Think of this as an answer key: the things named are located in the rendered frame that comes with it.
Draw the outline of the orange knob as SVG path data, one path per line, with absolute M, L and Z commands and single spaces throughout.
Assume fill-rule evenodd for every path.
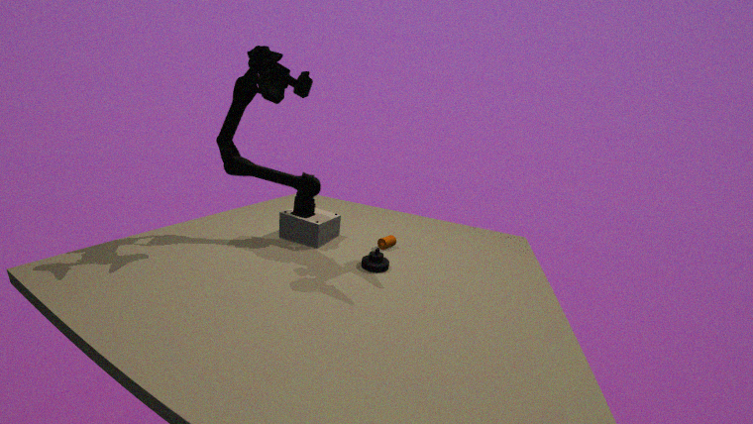
M 390 235 L 390 236 L 379 239 L 377 241 L 377 245 L 381 250 L 385 250 L 385 249 L 395 246 L 396 239 L 394 236 Z

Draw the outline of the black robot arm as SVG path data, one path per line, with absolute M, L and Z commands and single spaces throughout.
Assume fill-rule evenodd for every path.
M 264 73 L 264 71 L 257 73 L 252 68 L 249 68 L 244 76 L 237 78 L 233 91 L 233 102 L 216 140 L 221 153 L 221 159 L 224 163 L 226 173 L 230 175 L 254 176 L 297 189 L 293 212 L 290 212 L 290 214 L 309 218 L 315 215 L 314 196 L 320 191 L 320 181 L 319 178 L 315 177 L 315 174 L 303 172 L 302 176 L 294 176 L 272 168 L 256 165 L 250 160 L 241 157 L 237 147 L 232 142 L 246 107 L 257 93 L 262 94 L 264 99 L 274 104 L 278 104 L 284 99 L 284 89 L 287 88 L 288 84 L 285 83 L 283 86 L 275 83 L 271 79 L 271 75 L 269 75 L 267 81 L 264 83 Z

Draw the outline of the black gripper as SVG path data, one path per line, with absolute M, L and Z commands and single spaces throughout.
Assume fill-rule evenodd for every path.
M 301 96 L 302 98 L 307 97 L 313 83 L 313 80 L 308 76 L 310 72 L 302 71 L 299 77 L 294 79 L 290 76 L 290 70 L 288 68 L 277 63 L 281 58 L 281 53 L 274 53 L 260 46 L 256 46 L 252 51 L 248 64 L 249 67 L 256 72 L 265 72 L 263 76 L 264 83 L 267 81 L 269 75 L 271 75 L 271 79 L 273 79 L 275 83 L 283 86 L 287 83 L 294 88 L 294 94 Z

